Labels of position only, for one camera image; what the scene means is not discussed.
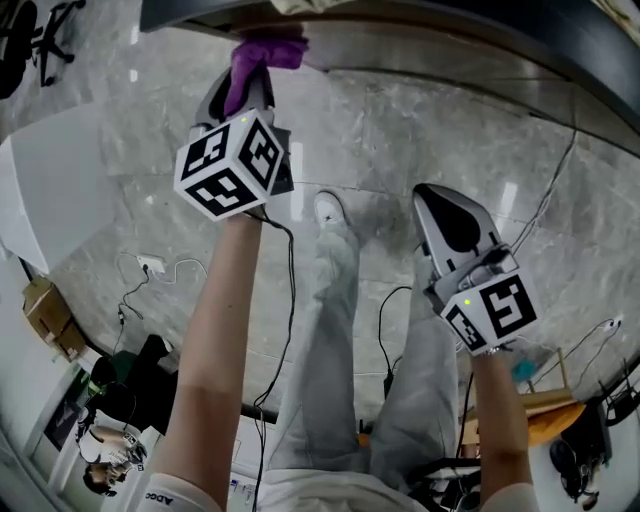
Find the white shirt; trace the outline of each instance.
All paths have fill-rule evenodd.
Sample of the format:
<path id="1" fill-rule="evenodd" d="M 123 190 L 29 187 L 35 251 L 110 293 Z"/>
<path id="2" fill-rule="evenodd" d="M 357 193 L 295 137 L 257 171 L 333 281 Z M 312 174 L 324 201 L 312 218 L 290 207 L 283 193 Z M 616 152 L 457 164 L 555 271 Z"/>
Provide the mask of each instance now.
<path id="1" fill-rule="evenodd" d="M 113 464 L 114 466 L 119 466 L 120 464 L 127 462 L 129 460 L 129 454 L 126 450 L 123 450 L 120 446 L 115 445 L 114 443 L 100 441 L 91 432 L 91 429 L 94 427 L 107 427 L 122 432 L 123 434 L 128 432 L 136 439 L 140 437 L 140 431 L 131 425 L 126 425 L 122 421 L 114 420 L 111 416 L 106 415 L 102 411 L 96 411 L 96 417 L 93 424 L 85 432 L 80 441 L 78 441 L 80 455 L 89 463 L 104 462 Z"/>
<path id="2" fill-rule="evenodd" d="M 260 487 L 261 512 L 426 512 L 413 499 L 361 473 L 332 473 L 286 469 L 265 473 Z M 494 494 L 482 512 L 540 512 L 533 486 L 515 484 Z M 138 512 L 222 512 L 195 485 L 169 475 L 155 474 L 144 492 Z"/>

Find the cardboard box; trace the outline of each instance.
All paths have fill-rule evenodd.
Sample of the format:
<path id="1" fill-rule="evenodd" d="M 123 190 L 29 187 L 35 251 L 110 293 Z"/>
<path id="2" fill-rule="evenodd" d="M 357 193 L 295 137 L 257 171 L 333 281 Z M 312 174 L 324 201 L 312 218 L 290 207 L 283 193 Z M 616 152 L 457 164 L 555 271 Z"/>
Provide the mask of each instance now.
<path id="1" fill-rule="evenodd" d="M 84 337 L 73 322 L 53 340 L 53 343 L 69 361 L 78 357 L 85 348 Z"/>
<path id="2" fill-rule="evenodd" d="M 55 285 L 44 277 L 36 277 L 22 294 L 22 309 L 38 336 L 68 360 L 75 359 L 84 349 L 85 341 Z"/>
<path id="3" fill-rule="evenodd" d="M 53 283 L 36 277 L 22 294 L 22 309 L 38 335 L 45 341 L 60 336 L 71 320 L 71 311 Z"/>

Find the gray tile floor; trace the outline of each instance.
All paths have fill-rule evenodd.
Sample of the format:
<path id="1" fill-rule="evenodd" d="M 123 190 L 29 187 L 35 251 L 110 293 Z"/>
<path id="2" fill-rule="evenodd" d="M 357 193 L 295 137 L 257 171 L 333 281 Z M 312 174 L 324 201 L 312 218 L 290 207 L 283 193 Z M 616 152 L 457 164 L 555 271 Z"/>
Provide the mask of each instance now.
<path id="1" fill-rule="evenodd" d="M 40 9 L 43 21 L 45 11 Z M 76 61 L 51 65 L 57 66 L 59 82 L 41 90 L 30 67 L 19 90 L 0 103 L 3 135 L 82 103 L 102 111 L 102 150 L 116 219 L 51 277 L 82 327 L 104 348 L 113 347 L 118 336 L 120 297 L 143 277 L 133 258 L 119 254 L 159 255 L 170 269 L 186 257 L 206 264 L 220 229 L 172 191 L 173 158 L 234 45 L 176 29 L 139 34 L 138 12 L 139 0 L 88 0 L 65 35 Z M 344 201 L 362 241 L 353 333 L 356 408 L 359 417 L 372 418 L 385 375 L 376 340 L 378 309 L 394 287 L 414 281 L 413 185 L 430 181 L 468 194 L 494 215 L 503 238 L 514 241 L 534 215 L 572 132 L 451 86 L 311 69 L 274 71 L 272 78 L 276 124 L 292 131 L 298 163 L 295 192 L 274 199 L 268 210 L 296 236 L 299 299 L 293 346 L 267 406 L 277 409 L 302 336 L 318 229 L 312 200 L 329 188 Z M 519 253 L 534 275 L 545 315 L 530 342 L 518 342 L 514 359 L 526 353 L 542 364 L 550 352 L 534 343 L 567 349 L 598 322 L 623 316 L 620 332 L 577 395 L 594 391 L 598 377 L 611 375 L 638 349 L 639 248 L 640 161 L 580 135 L 549 208 Z M 252 305 L 247 402 L 266 388 L 285 342 L 287 276 L 286 238 L 266 228 Z M 197 265 L 185 264 L 175 285 L 152 279 L 132 297 L 144 319 L 129 315 L 122 346 L 136 350 L 148 333 L 179 346 L 203 278 Z M 398 293 L 385 309 L 383 339 L 390 357 L 402 353 L 409 309 L 408 293 Z M 606 335 L 596 331 L 568 358 L 573 384 Z M 175 359 L 167 364 L 175 366 Z M 461 358 L 461 387 L 467 371 Z M 559 372 L 552 372 L 541 389 L 559 382 Z"/>

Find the purple object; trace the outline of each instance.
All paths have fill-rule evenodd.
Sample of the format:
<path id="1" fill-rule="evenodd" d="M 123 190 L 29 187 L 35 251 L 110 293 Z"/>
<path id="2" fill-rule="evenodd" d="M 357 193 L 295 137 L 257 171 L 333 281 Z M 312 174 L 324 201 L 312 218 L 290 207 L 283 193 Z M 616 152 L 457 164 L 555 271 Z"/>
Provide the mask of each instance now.
<path id="1" fill-rule="evenodd" d="M 244 84 L 256 66 L 298 69 L 309 46 L 300 40 L 256 39 L 245 41 L 231 54 L 231 86 L 224 102 L 224 115 L 230 116 L 242 107 Z"/>

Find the office chair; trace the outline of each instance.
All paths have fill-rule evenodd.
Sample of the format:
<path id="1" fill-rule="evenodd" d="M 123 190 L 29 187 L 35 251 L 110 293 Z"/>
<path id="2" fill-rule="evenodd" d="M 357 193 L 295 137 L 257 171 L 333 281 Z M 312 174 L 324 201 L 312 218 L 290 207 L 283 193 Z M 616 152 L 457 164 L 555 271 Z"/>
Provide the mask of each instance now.
<path id="1" fill-rule="evenodd" d="M 40 59 L 40 86 L 49 87 L 55 83 L 55 77 L 47 77 L 49 53 L 67 64 L 75 58 L 72 54 L 64 53 L 56 44 L 56 34 L 71 11 L 74 8 L 82 9 L 85 5 L 86 0 L 58 4 L 49 12 L 46 26 L 36 28 L 38 10 L 29 0 L 18 10 L 11 28 L 0 29 L 0 37 L 7 38 L 4 58 L 0 60 L 0 99 L 8 98 L 18 88 L 26 61 L 33 57 L 34 52 Z"/>
<path id="2" fill-rule="evenodd" d="M 34 38 L 42 34 L 42 39 L 31 43 L 36 54 L 40 56 L 40 87 L 49 87 L 55 83 L 55 77 L 47 77 L 47 60 L 49 53 L 64 60 L 67 64 L 71 64 L 74 61 L 75 56 L 70 53 L 64 53 L 56 44 L 55 37 L 74 7 L 76 9 L 82 9 L 85 5 L 86 0 L 74 0 L 56 5 L 49 11 L 49 19 L 47 20 L 47 25 L 44 27 L 44 30 L 38 28 L 33 34 Z"/>

